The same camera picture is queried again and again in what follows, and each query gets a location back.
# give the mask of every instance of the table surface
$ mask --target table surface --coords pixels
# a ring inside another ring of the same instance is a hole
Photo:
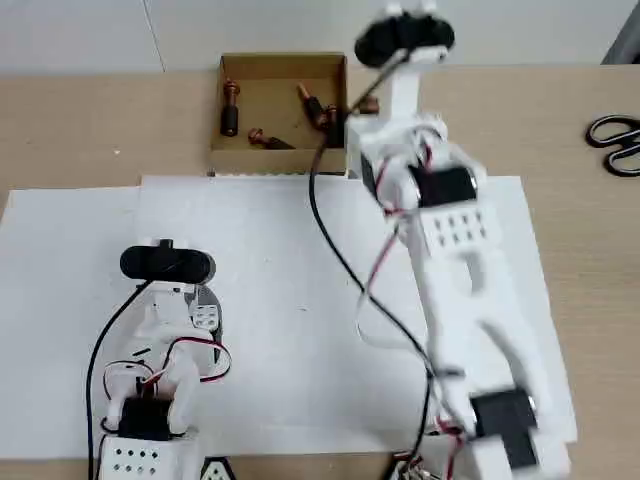
[[[367,77],[350,71],[351,97]],[[0,192],[204,174],[215,83],[215,72],[0,77]],[[422,84],[422,106],[444,115],[453,141],[491,174],[523,179],[574,395],[572,478],[581,480],[640,476],[640,183],[605,173],[604,152],[583,141],[600,115],[640,115],[638,85],[635,66],[456,67]],[[312,455],[232,463],[240,480],[370,480],[386,462]],[[82,479],[85,468],[82,460],[3,461],[0,478]]]

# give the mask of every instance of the cardboard box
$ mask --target cardboard box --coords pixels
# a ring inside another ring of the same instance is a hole
[[[346,108],[347,60],[336,53],[231,54],[220,60],[215,124],[211,140],[211,166],[217,173],[305,173],[323,132],[315,130],[304,114],[297,85],[302,82],[323,106]],[[223,85],[227,78],[240,86],[238,135],[220,134],[224,106]],[[251,128],[278,137],[295,150],[264,150],[249,144]],[[329,149],[320,171],[344,173],[344,149]]]

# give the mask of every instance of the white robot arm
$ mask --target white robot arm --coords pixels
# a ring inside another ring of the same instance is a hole
[[[102,426],[110,433],[101,446],[100,478],[199,479],[196,390],[231,367],[221,343],[220,304],[205,286],[215,264],[202,252],[161,240],[125,251],[121,268],[131,278],[154,281],[121,360],[105,368],[109,404]]]
[[[466,461],[443,472],[442,452],[434,456],[432,438],[423,443],[422,456],[431,472],[448,478],[563,478],[570,467],[566,445],[554,427],[543,353],[522,314],[500,223],[486,195],[486,170],[449,142],[438,115],[417,112],[420,72],[446,58],[452,30],[433,16],[432,4],[411,13],[392,6],[386,13],[356,44],[358,58],[368,66],[380,67],[402,50],[403,32],[411,38],[414,24],[433,34],[425,33],[426,40],[391,77],[388,117],[347,120],[349,168],[385,214],[400,219],[434,368],[464,373],[472,361],[470,341],[484,332],[507,360],[515,385],[474,391],[464,374],[440,379],[449,420],[468,439],[459,452]],[[457,273],[465,285],[456,281]],[[404,478],[414,478],[411,474],[405,471]]]

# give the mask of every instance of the scissors handle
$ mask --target scissors handle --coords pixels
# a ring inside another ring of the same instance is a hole
[[[621,158],[630,157],[632,155],[640,155],[640,143],[618,150],[607,155],[604,159],[604,168],[617,177],[640,177],[640,167],[636,168],[622,168],[616,165],[616,162]]]
[[[626,125],[627,127],[629,127],[629,130],[606,138],[597,137],[596,131],[603,125],[607,125],[610,123]],[[640,120],[629,115],[607,115],[606,117],[597,119],[591,124],[585,135],[585,140],[592,147],[603,148],[609,147],[611,145],[624,145],[626,143],[632,143],[636,137],[640,137]]]

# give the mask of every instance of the white foam board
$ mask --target white foam board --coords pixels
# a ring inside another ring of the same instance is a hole
[[[550,352],[557,403],[571,434],[575,420],[526,200],[517,178],[491,179],[489,188],[524,309]],[[337,244],[364,275],[389,225],[357,181],[319,179],[318,196]],[[207,455],[409,444],[424,389],[420,362],[358,339],[357,290],[313,222],[306,179],[150,177],[140,198],[133,188],[12,193],[0,225],[0,362],[8,377],[0,425],[14,434],[0,438],[0,457],[85,454],[88,355],[133,288],[119,273],[119,254],[144,237],[187,240],[217,263],[210,287],[222,302],[234,364],[224,381],[199,394]],[[393,250],[374,291],[424,338],[403,247]],[[136,312],[123,318],[99,362],[114,358]],[[373,309],[364,313],[369,333],[399,338]],[[494,356],[484,357],[479,365],[503,368]],[[482,372],[471,373],[481,381]],[[97,379],[94,385],[99,418],[105,400]]]

